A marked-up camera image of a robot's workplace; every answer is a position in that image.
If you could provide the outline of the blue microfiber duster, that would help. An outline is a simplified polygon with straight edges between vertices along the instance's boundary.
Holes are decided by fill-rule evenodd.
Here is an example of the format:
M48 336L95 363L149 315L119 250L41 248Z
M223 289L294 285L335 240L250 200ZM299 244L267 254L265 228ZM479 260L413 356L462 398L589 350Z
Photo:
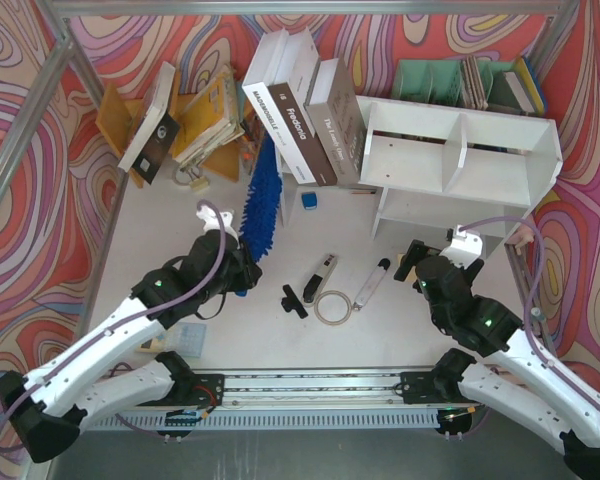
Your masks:
M275 144L266 135L247 189L240 235L255 263L273 248L277 211L282 193Z

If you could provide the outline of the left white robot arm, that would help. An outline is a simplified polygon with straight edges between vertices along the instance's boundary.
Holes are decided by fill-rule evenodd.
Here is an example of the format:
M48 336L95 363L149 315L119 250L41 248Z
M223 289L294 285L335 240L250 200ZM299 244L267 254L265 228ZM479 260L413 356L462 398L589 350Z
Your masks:
M174 351L124 374L105 373L129 351L197 315L210 299L255 287L261 275L235 232L211 229L188 254L148 272L106 320L64 353L26 374L3 374L0 402L31 460L57 457L93 424L136 405L206 411L221 405L223 376L194 373Z

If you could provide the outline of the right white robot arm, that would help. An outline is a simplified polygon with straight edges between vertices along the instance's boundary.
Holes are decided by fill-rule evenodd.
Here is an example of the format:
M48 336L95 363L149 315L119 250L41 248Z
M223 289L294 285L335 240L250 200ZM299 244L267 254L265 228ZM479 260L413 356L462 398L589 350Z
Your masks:
M434 326L453 338L428 372L403 372L394 391L406 404L487 406L533 432L580 479L600 479L600 393L524 330L501 302L473 294L484 262L469 264L445 251L411 242L394 276L416 279Z

